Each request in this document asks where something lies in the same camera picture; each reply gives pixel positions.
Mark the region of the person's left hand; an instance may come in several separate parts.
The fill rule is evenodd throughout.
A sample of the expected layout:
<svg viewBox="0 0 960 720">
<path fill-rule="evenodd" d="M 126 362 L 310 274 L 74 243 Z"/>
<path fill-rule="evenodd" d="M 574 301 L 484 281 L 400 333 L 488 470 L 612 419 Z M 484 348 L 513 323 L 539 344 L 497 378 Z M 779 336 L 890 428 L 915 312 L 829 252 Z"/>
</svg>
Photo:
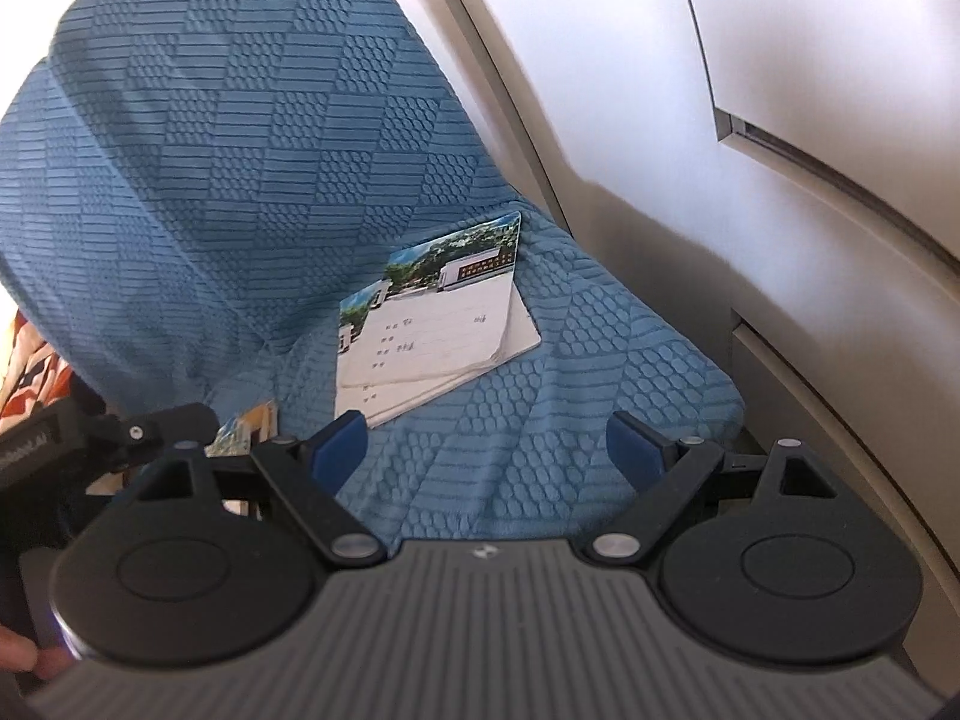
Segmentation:
<svg viewBox="0 0 960 720">
<path fill-rule="evenodd" d="M 28 673 L 41 681 L 50 681 L 73 667 L 75 658 L 62 647 L 39 649 L 31 639 L 9 628 L 0 628 L 0 671 Z"/>
</svg>

